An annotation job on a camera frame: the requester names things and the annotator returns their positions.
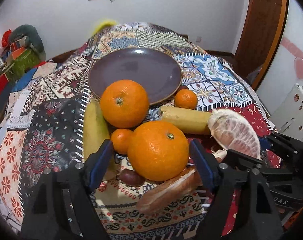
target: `peeled pomelo segment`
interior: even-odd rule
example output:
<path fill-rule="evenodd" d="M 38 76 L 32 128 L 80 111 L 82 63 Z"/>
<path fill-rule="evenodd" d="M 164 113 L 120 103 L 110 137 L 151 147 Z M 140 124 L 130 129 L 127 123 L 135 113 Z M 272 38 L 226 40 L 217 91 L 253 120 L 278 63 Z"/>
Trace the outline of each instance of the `peeled pomelo segment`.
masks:
<path fill-rule="evenodd" d="M 208 120 L 211 135 L 225 150 L 260 159 L 260 143 L 250 123 L 230 109 L 214 109 Z"/>

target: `table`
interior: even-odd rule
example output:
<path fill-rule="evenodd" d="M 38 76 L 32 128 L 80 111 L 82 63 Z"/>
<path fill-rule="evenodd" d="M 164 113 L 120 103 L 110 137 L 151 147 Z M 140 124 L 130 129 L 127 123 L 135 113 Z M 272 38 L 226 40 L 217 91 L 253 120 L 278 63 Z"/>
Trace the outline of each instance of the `table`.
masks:
<path fill-rule="evenodd" d="M 181 66 L 183 85 L 198 97 L 197 110 L 230 108 L 246 117 L 259 136 L 271 127 L 254 91 L 224 59 L 167 28 L 149 23 L 105 28 L 75 51 L 64 64 L 46 63 L 16 85 L 2 126 L 0 145 L 0 206 L 2 214 L 19 230 L 32 187 L 45 168 L 61 171 L 82 161 L 82 127 L 86 105 L 92 97 L 87 83 L 90 67 L 104 55 L 128 47 L 158 49 Z M 161 105 L 173 106 L 173 97 Z M 159 118 L 159 107 L 149 109 L 146 121 Z M 217 149 L 212 138 L 198 138 L 208 151 Z M 262 152 L 266 165 L 279 167 L 279 158 Z M 119 169 L 131 168 L 126 157 L 116 155 Z M 212 196 L 198 189 L 152 216 L 140 214 L 135 202 L 156 184 L 127 187 L 117 177 L 90 197 L 111 239 L 187 239 L 192 237 L 210 206 Z M 224 234 L 234 223 L 237 198 L 232 201 Z"/>

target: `oval plate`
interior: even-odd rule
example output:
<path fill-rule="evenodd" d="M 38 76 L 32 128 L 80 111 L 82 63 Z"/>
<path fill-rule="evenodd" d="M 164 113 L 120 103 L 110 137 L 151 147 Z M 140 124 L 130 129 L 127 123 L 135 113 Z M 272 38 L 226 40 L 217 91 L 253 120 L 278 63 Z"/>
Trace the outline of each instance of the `oval plate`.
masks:
<path fill-rule="evenodd" d="M 149 104 L 158 104 L 172 96 L 182 83 L 178 63 L 155 49 L 128 48 L 102 57 L 92 66 L 88 83 L 92 93 L 100 98 L 105 89 L 122 79 L 141 84 L 148 94 Z"/>

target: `orange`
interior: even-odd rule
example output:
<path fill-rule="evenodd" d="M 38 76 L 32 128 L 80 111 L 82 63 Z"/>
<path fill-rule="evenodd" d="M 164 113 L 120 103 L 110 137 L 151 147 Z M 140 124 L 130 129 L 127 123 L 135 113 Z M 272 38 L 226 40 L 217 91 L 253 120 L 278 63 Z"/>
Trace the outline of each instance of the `orange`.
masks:
<path fill-rule="evenodd" d="M 129 129 L 117 129 L 111 134 L 111 141 L 116 152 L 122 155 L 127 155 L 129 141 L 133 131 Z"/>
<path fill-rule="evenodd" d="M 189 89 L 179 90 L 175 96 L 175 106 L 180 108 L 195 109 L 197 106 L 197 96 Z"/>
<path fill-rule="evenodd" d="M 188 163 L 188 141 L 171 123 L 150 121 L 135 129 L 127 156 L 134 170 L 149 180 L 176 177 Z"/>
<path fill-rule="evenodd" d="M 119 80 L 106 88 L 101 96 L 103 117 L 117 128 L 130 128 L 140 124 L 149 108 L 144 88 L 132 80 Z"/>

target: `banana piece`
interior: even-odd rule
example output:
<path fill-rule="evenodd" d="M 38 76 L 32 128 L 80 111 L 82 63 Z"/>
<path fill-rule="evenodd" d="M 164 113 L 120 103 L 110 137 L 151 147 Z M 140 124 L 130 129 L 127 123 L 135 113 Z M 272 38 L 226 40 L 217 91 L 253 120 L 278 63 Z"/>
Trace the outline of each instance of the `banana piece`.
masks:
<path fill-rule="evenodd" d="M 210 112 L 161 106 L 161 120 L 172 123 L 183 133 L 210 135 L 207 126 Z"/>
<path fill-rule="evenodd" d="M 107 123 L 102 116 L 100 104 L 96 99 L 91 99 L 87 105 L 84 116 L 83 134 L 84 158 L 96 153 L 105 139 L 110 139 Z M 108 169 L 103 178 L 109 180 L 117 175 L 117 165 L 114 158 L 110 160 Z"/>

